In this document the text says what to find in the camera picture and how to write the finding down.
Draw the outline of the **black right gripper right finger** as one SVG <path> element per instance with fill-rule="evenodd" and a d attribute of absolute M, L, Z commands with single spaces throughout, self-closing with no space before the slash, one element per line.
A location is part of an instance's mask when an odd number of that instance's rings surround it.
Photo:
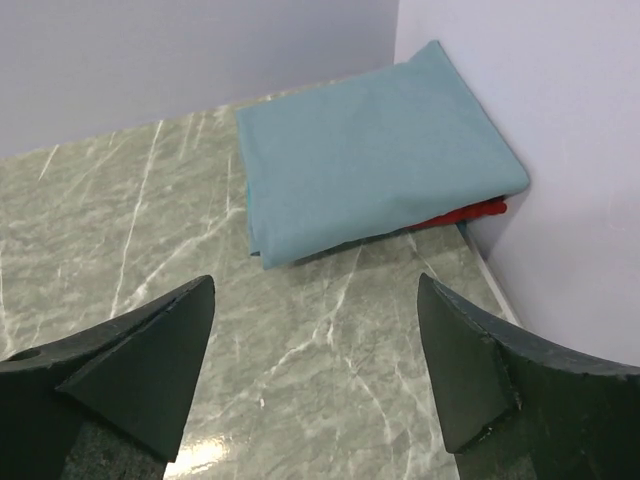
<path fill-rule="evenodd" d="M 417 312 L 463 479 L 635 479 L 639 370 L 532 334 L 422 275 Z"/>

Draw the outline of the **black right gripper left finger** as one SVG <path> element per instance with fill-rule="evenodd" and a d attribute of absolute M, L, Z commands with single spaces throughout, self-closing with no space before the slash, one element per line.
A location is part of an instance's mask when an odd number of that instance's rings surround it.
<path fill-rule="evenodd" d="M 177 458 L 215 312 L 210 276 L 1 364 L 5 479 L 160 479 Z"/>

